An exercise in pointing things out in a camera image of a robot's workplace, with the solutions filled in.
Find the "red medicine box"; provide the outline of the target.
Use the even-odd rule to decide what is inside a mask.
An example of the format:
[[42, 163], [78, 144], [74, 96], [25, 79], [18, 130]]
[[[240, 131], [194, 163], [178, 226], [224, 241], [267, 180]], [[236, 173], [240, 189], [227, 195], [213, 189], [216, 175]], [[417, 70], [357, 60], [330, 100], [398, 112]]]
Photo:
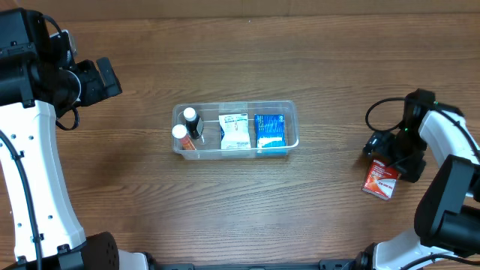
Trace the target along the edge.
[[382, 160], [373, 159], [367, 171], [362, 190], [383, 200], [390, 200], [401, 174]]

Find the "orange tube white cap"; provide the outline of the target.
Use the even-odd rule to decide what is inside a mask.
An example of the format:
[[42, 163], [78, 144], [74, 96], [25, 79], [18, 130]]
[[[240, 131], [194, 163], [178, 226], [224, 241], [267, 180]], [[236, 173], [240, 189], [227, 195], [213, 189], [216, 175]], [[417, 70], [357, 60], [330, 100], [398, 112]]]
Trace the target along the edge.
[[183, 124], [177, 124], [172, 128], [172, 136], [181, 143], [184, 150], [196, 150], [188, 129]]

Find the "black bottle white cap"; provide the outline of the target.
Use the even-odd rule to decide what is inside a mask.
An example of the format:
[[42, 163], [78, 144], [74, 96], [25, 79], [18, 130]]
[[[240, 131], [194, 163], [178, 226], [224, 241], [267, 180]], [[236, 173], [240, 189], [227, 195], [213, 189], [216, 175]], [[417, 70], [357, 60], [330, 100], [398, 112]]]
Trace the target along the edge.
[[196, 140], [202, 136], [203, 120], [193, 107], [187, 107], [184, 112], [185, 126], [190, 136]]

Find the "blue lozenge packet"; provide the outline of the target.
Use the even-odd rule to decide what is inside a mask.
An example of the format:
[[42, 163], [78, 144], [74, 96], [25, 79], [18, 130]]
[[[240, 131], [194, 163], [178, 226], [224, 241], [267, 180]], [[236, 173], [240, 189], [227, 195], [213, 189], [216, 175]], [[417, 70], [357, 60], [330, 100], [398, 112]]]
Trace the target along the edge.
[[286, 145], [284, 114], [257, 114], [254, 116], [254, 124], [257, 148], [283, 147]]

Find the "clear plastic container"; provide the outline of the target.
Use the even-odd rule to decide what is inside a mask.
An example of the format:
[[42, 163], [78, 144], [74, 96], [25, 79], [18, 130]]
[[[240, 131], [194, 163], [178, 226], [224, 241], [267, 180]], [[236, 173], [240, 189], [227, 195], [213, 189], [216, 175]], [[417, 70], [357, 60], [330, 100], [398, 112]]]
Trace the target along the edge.
[[[299, 144], [299, 120], [296, 105], [291, 100], [256, 100], [219, 103], [180, 103], [173, 107], [172, 125], [185, 123], [183, 111], [192, 107], [203, 120], [202, 137], [195, 139], [194, 150], [183, 149], [182, 144], [174, 139], [172, 150], [186, 160], [220, 160], [239, 158], [270, 158], [288, 155]], [[221, 126], [218, 116], [231, 114], [246, 114], [248, 116], [248, 131], [250, 148], [222, 149]], [[254, 116], [282, 115], [284, 120], [284, 136], [286, 145], [271, 148], [258, 148]]]

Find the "white bandage box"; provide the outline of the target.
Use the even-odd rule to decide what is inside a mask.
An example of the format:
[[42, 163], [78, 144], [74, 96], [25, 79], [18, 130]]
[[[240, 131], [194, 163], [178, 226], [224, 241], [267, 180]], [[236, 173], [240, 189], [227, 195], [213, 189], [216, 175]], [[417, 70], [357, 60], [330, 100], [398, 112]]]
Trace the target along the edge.
[[222, 150], [251, 148], [247, 113], [220, 115], [219, 124]]

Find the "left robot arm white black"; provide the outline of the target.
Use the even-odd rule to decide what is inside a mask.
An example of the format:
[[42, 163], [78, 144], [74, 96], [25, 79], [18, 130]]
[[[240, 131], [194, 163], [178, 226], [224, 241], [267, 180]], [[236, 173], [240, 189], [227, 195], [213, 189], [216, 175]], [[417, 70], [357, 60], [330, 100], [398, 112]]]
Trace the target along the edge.
[[145, 253], [113, 235], [86, 235], [65, 184], [57, 149], [60, 118], [119, 95], [108, 58], [75, 62], [68, 31], [52, 17], [1, 13], [1, 169], [14, 221], [15, 269], [153, 269]]

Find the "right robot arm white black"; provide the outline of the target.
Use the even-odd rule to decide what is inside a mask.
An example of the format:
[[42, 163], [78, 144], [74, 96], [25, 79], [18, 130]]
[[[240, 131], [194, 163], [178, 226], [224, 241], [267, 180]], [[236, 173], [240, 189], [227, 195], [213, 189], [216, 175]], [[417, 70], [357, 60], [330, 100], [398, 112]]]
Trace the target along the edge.
[[479, 200], [479, 144], [456, 106], [437, 101], [432, 91], [417, 89], [401, 98], [403, 117], [394, 127], [374, 128], [363, 153], [371, 161], [364, 190], [384, 193], [388, 180], [415, 183], [430, 149], [439, 166], [415, 211], [412, 229], [373, 243], [346, 269], [423, 269], [440, 260], [478, 266], [479, 210], [465, 205]]

